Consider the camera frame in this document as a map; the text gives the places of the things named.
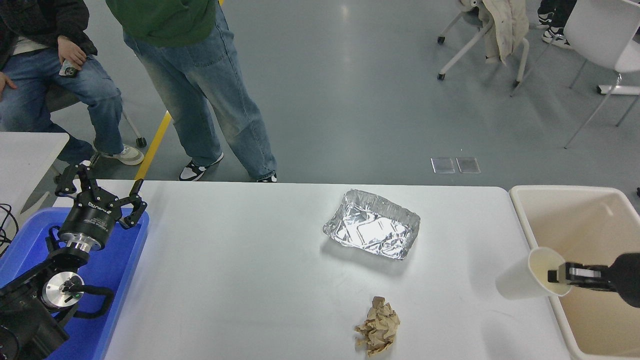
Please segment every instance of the chair caster wheel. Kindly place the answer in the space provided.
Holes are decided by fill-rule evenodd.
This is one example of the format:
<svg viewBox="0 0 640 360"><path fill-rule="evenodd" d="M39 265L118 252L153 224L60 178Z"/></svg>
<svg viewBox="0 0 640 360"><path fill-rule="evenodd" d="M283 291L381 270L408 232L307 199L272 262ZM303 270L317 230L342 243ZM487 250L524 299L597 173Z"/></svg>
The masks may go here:
<svg viewBox="0 0 640 360"><path fill-rule="evenodd" d="M136 139L136 145L139 148L146 147L147 146L147 139L145 139L145 138L137 138Z"/></svg>

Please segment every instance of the sneaker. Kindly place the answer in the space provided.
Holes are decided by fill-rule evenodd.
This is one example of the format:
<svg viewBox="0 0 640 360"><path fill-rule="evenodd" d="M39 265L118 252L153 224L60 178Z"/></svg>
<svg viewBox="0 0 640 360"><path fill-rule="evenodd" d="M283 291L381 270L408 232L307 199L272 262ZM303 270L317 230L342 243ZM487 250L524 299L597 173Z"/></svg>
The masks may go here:
<svg viewBox="0 0 640 360"><path fill-rule="evenodd" d="M277 182L278 182L278 178L276 177L276 174L273 174L272 176L256 181L256 183L277 183Z"/></svg>
<svg viewBox="0 0 640 360"><path fill-rule="evenodd" d="M220 162L220 160L222 160L222 157L224 157L225 153L223 152L222 154L220 154L220 157L213 162L213 164L211 165L207 165L205 167L199 167L198 165L195 165L193 163L193 160L189 161L189 163L187 164L187 166L184 167L184 169L182 169L182 172L180 173L180 177L178 177L179 181L197 181L199 180L202 175L204 175L204 172L207 171L208 168L212 167L213 165L217 164Z"/></svg>
<svg viewBox="0 0 640 360"><path fill-rule="evenodd" d="M564 28L549 27L542 34L542 41L546 42L547 44L562 47L563 49L572 49L569 42L564 38Z"/></svg>
<svg viewBox="0 0 640 360"><path fill-rule="evenodd" d="M537 29L546 29L551 25L551 17L554 13L539 13L538 14L538 25L536 25Z"/></svg>
<svg viewBox="0 0 640 360"><path fill-rule="evenodd" d="M145 159L145 155L133 146L124 144L124 149L120 154L109 155L100 153L103 158L118 159L124 165L137 165Z"/></svg>

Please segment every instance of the jeans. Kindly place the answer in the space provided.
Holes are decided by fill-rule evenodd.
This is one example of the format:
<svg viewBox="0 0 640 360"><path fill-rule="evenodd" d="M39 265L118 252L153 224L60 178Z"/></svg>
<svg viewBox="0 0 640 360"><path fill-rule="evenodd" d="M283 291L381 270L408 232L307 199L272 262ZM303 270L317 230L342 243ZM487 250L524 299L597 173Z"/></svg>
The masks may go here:
<svg viewBox="0 0 640 360"><path fill-rule="evenodd" d="M267 131L258 106L242 80L234 35L216 2L216 25L203 41L183 47L156 47L124 34L145 66L173 118L180 144L198 166L214 163L222 148L207 101L240 163L254 179L275 174Z"/></svg>
<svg viewBox="0 0 640 360"><path fill-rule="evenodd" d="M60 61L57 49L13 55L2 71L18 88L4 88L0 101L0 131L67 133L51 122L45 103L48 85L57 83L88 105L96 149L107 154L117 154L124 149L118 130L122 114L120 90L93 56L87 57L82 71L78 71L74 78L58 75ZM69 141L58 159L75 164L90 159L92 155L91 144L69 134Z"/></svg>

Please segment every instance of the black jacket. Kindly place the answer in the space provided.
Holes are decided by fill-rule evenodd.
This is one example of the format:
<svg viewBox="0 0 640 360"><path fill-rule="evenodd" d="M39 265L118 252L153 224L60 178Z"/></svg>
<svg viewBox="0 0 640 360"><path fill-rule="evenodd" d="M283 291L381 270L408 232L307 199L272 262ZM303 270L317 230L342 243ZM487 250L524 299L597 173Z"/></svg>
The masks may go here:
<svg viewBox="0 0 640 360"><path fill-rule="evenodd" d="M53 48L63 35L86 54L98 53L84 33L89 10L82 0L0 0L0 18L0 70L11 56L17 35Z"/></svg>

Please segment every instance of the aluminum foil tray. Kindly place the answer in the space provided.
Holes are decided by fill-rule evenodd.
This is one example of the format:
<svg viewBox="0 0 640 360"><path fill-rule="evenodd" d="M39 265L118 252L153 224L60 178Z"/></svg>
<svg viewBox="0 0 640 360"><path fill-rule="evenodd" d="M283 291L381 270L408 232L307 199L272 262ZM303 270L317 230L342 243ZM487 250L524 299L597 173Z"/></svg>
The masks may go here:
<svg viewBox="0 0 640 360"><path fill-rule="evenodd" d="M349 190L323 232L344 246L403 260L419 228L416 213L373 193Z"/></svg>

